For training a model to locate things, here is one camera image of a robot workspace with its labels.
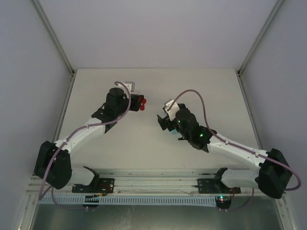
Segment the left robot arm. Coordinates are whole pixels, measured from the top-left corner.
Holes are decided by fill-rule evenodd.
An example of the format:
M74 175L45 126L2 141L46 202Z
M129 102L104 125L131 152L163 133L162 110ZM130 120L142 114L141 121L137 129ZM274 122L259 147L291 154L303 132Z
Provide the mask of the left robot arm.
M55 189L72 183L92 192L98 186L99 174L87 166L73 166L73 155L90 140L106 134L127 111L143 111L145 104L142 94L126 95L121 88L110 89L106 101L85 125L62 140L45 141L40 146L34 175Z

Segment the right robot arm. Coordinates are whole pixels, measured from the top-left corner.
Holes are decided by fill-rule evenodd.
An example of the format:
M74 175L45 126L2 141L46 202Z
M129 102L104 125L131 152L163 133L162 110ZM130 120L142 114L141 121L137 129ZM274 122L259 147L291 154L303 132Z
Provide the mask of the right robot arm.
M213 178L216 192L224 193L227 188L257 188L265 195L280 199L292 177L283 154L252 149L231 142L215 130L199 125L196 117L183 104L169 101L163 107L166 116L158 116L162 130L176 130L193 148L209 154L221 155L245 166L245 169L220 168Z

